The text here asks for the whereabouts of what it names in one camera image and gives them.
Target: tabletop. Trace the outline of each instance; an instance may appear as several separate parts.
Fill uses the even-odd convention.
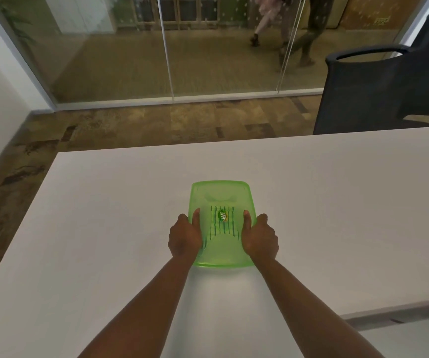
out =
[[[0,264],[0,357],[76,357],[213,179],[250,185],[278,260],[343,317],[429,304],[429,128],[65,152]],[[254,267],[191,270],[164,357],[293,352]]]

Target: container lid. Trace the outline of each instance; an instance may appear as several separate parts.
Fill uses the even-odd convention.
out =
[[[252,223],[256,223],[249,185],[241,181],[193,183],[188,210],[190,222],[197,208],[200,208],[199,224],[203,245],[195,265],[226,268],[253,265],[241,243],[244,210],[249,211]]]

